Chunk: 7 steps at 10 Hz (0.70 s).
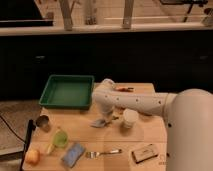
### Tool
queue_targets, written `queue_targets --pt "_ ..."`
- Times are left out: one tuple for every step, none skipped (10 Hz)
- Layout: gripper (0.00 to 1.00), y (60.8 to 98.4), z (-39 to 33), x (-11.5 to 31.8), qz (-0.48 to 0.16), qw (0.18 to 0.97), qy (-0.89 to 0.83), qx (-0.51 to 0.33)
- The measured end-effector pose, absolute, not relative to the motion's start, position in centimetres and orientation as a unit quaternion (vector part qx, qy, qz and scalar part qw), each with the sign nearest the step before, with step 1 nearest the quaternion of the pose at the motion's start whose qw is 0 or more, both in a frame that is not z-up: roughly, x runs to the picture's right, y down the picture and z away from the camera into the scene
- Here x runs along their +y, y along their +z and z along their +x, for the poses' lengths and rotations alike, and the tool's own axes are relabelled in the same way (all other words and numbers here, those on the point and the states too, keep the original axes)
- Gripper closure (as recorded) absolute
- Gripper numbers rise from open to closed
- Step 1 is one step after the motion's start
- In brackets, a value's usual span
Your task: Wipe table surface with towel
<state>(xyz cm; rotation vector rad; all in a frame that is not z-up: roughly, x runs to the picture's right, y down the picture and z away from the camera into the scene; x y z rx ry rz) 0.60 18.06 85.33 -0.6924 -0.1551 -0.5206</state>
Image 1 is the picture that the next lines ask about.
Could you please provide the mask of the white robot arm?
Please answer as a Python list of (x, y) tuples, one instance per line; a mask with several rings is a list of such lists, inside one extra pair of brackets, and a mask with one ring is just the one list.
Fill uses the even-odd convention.
[(213, 94), (202, 89), (179, 93), (128, 93), (104, 79), (92, 93), (102, 115), (114, 107), (163, 118), (167, 130), (166, 171), (213, 171)]

